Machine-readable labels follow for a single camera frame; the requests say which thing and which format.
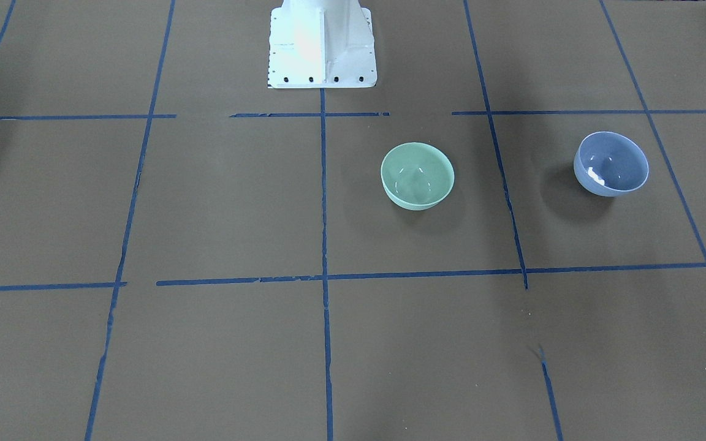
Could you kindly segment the blue bowl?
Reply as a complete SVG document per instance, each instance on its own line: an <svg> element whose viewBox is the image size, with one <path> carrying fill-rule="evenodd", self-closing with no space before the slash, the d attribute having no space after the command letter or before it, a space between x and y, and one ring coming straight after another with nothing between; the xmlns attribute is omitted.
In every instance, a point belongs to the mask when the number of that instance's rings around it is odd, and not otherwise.
<svg viewBox="0 0 706 441"><path fill-rule="evenodd" d="M635 142L609 131L591 133L581 141L572 169L578 183L601 197L635 192L647 183L650 165Z"/></svg>

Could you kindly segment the green bowl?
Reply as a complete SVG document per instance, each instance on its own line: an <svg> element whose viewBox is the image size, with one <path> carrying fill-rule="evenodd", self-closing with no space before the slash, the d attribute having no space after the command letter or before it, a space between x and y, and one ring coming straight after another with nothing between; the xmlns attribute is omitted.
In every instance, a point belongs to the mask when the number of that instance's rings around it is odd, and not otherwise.
<svg viewBox="0 0 706 441"><path fill-rule="evenodd" d="M449 158L428 143L401 143L390 149L380 166L387 198L410 211L430 209L454 188L455 170Z"/></svg>

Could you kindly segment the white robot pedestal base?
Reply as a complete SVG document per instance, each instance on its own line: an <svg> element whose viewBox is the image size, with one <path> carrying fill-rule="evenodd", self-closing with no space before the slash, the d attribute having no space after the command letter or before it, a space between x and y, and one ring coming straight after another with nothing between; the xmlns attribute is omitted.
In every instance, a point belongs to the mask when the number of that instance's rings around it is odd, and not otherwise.
<svg viewBox="0 0 706 441"><path fill-rule="evenodd" d="M284 1L270 19L267 87L376 86L373 17L359 1Z"/></svg>

